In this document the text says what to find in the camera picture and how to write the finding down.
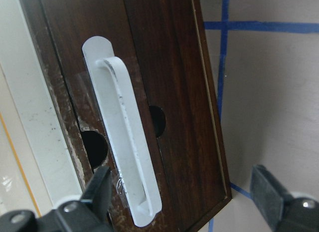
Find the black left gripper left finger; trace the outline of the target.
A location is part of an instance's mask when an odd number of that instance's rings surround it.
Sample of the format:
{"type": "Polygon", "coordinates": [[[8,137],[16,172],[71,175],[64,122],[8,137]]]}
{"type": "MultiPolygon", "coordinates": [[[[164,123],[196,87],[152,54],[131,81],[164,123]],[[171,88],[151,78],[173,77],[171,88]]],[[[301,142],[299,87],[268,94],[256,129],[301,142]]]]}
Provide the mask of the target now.
{"type": "Polygon", "coordinates": [[[111,232],[107,222],[112,200],[109,167],[97,169],[78,200],[62,203],[40,218],[30,210],[14,210],[0,217],[2,232],[111,232]]]}

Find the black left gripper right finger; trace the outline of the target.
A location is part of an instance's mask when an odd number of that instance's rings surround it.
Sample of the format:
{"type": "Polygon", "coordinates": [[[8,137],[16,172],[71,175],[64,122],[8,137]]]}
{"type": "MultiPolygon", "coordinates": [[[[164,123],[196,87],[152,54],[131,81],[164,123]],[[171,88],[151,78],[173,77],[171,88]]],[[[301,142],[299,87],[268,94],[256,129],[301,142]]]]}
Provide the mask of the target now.
{"type": "Polygon", "coordinates": [[[252,167],[250,195],[273,232],[317,232],[319,202],[300,192],[289,192],[263,165],[252,167]]]}

